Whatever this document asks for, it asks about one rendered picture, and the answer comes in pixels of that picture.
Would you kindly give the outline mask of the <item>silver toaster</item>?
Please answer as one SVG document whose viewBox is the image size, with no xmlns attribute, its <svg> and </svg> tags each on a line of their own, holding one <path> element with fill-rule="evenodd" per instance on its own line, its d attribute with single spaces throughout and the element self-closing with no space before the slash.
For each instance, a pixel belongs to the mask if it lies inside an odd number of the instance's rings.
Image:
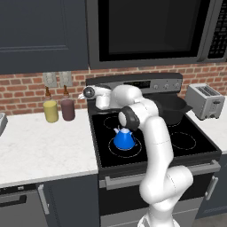
<svg viewBox="0 0 227 227">
<path fill-rule="evenodd" d="M 192 107 L 196 117 L 203 121 L 220 117 L 225 97 L 205 83 L 194 83 L 188 86 L 184 100 Z"/>
</svg>

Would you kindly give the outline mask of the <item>dark blue wall cupboard door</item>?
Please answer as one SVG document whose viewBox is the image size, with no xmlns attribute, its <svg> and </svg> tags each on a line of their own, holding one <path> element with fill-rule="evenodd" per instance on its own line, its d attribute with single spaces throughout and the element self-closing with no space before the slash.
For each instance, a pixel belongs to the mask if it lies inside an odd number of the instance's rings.
<svg viewBox="0 0 227 227">
<path fill-rule="evenodd" d="M 87 68 L 85 0 L 0 0 L 0 74 Z"/>
</svg>

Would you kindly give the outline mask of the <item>grey wall socket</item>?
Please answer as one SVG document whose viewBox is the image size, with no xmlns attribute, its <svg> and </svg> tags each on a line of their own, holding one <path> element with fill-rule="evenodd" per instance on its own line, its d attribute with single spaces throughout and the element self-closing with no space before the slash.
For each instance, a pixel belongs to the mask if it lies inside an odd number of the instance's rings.
<svg viewBox="0 0 227 227">
<path fill-rule="evenodd" d="M 57 87 L 57 77 L 55 72 L 47 72 L 43 73 L 43 81 L 44 85 L 48 88 L 56 88 Z"/>
<path fill-rule="evenodd" d="M 72 75 L 70 71 L 59 72 L 59 84 L 61 87 L 72 87 Z"/>
</svg>

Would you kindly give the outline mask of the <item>steel oven door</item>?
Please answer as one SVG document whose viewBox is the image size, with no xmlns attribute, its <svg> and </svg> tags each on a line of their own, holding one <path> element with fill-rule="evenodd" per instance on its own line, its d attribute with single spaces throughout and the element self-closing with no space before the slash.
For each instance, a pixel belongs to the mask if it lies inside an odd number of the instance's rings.
<svg viewBox="0 0 227 227">
<path fill-rule="evenodd" d="M 214 173 L 193 176 L 193 184 L 173 210 L 180 227 L 192 227 Z M 139 195 L 139 185 L 107 190 L 99 187 L 100 227 L 137 227 L 149 205 Z"/>
</svg>

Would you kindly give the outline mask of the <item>black pan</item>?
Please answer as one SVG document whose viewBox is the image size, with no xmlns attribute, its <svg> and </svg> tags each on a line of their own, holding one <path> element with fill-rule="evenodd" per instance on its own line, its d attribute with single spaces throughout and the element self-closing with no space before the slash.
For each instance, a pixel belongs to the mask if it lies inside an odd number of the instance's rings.
<svg viewBox="0 0 227 227">
<path fill-rule="evenodd" d="M 149 97 L 159 109 L 159 116 L 164 119 L 167 125 L 176 125 L 184 114 L 192 110 L 177 94 L 153 94 Z"/>
</svg>

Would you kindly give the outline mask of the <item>blue kettle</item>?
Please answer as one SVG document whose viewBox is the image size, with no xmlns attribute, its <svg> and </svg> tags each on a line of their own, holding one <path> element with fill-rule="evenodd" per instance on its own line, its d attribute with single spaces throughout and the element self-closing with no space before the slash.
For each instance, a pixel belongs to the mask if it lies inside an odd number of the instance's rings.
<svg viewBox="0 0 227 227">
<path fill-rule="evenodd" d="M 114 129 L 116 133 L 113 143 L 120 150 L 130 150 L 136 145 L 136 140 L 129 129 Z"/>
</svg>

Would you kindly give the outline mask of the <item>black dishwasher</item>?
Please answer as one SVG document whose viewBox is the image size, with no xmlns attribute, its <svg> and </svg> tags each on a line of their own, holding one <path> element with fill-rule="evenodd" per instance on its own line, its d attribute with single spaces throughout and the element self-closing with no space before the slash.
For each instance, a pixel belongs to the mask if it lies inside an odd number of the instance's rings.
<svg viewBox="0 0 227 227">
<path fill-rule="evenodd" d="M 0 227 L 48 227 L 35 184 L 0 188 Z"/>
</svg>

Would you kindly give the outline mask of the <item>dark red bottle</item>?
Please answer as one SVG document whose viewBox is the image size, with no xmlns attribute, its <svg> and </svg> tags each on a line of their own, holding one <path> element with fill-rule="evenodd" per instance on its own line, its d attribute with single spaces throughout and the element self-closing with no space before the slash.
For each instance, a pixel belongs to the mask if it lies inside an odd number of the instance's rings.
<svg viewBox="0 0 227 227">
<path fill-rule="evenodd" d="M 60 102 L 62 117 L 65 121 L 72 121 L 75 118 L 74 101 L 70 98 L 67 87 L 64 86 L 63 98 Z"/>
</svg>

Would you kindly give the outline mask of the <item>grey appliance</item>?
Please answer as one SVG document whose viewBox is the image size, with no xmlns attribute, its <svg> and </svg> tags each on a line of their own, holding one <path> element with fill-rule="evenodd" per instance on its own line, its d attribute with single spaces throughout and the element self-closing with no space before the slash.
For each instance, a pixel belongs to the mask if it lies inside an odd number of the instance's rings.
<svg viewBox="0 0 227 227">
<path fill-rule="evenodd" d="M 5 113 L 0 113 L 0 136 L 3 134 L 6 124 L 8 122 L 7 116 Z"/>
</svg>

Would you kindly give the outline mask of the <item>yellow bottle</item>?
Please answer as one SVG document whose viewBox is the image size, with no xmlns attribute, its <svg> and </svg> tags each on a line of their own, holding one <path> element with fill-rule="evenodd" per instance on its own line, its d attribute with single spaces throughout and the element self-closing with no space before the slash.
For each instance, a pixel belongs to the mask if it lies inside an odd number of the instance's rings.
<svg viewBox="0 0 227 227">
<path fill-rule="evenodd" d="M 47 122 L 53 123 L 59 120 L 58 105 L 57 102 L 51 97 L 48 87 L 45 88 L 43 110 Z"/>
</svg>

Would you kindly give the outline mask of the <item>dark blue base cupboard door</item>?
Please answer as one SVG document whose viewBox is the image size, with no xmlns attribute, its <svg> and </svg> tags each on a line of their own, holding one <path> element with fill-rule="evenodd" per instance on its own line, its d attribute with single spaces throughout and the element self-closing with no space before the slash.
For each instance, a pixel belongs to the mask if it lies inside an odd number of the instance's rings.
<svg viewBox="0 0 227 227">
<path fill-rule="evenodd" d="M 223 154 L 219 160 L 221 169 L 215 173 L 218 182 L 210 200 L 204 199 L 201 203 L 197 219 L 227 213 L 227 154 Z"/>
<path fill-rule="evenodd" d="M 100 227 L 98 175 L 76 176 L 43 184 L 49 227 Z"/>
</svg>

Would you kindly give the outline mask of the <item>black and steel stove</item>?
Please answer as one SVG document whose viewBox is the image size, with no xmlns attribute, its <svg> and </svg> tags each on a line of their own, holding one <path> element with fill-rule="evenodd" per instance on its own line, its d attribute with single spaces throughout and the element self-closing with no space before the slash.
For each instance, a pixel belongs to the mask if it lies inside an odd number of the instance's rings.
<svg viewBox="0 0 227 227">
<path fill-rule="evenodd" d="M 121 75 L 92 78 L 86 81 L 88 86 L 102 85 L 114 89 L 118 85 L 135 85 L 140 88 L 148 98 L 153 94 L 153 86 L 170 84 L 170 90 L 163 90 L 161 94 L 177 94 L 181 88 L 183 77 L 180 74 L 146 74 L 140 78 L 137 74 L 125 79 Z M 102 111 L 95 107 L 95 103 L 88 103 L 90 128 L 92 132 L 95 153 L 98 162 L 98 180 L 106 176 L 111 178 L 134 176 L 145 173 L 147 164 L 145 141 L 141 130 L 131 131 L 136 140 L 136 145 L 130 150 L 120 150 L 114 145 L 116 133 L 114 129 L 121 129 L 118 120 L 118 111 Z M 188 116 L 176 125 L 167 125 L 172 142 L 174 159 L 173 166 L 185 165 L 186 167 L 210 163 L 216 160 L 219 163 L 221 151 L 208 139 Z"/>
</svg>

